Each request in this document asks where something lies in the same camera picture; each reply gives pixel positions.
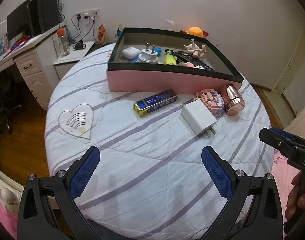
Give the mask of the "person's right hand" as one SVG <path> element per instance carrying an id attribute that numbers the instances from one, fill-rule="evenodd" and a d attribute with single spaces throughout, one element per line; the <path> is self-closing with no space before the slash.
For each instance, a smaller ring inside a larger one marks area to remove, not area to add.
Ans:
<path id="1" fill-rule="evenodd" d="M 289 220 L 298 208 L 305 210 L 305 194 L 299 193 L 301 178 L 302 172 L 299 172 L 291 182 L 293 189 L 290 191 L 287 199 L 285 211 L 286 220 Z"/>

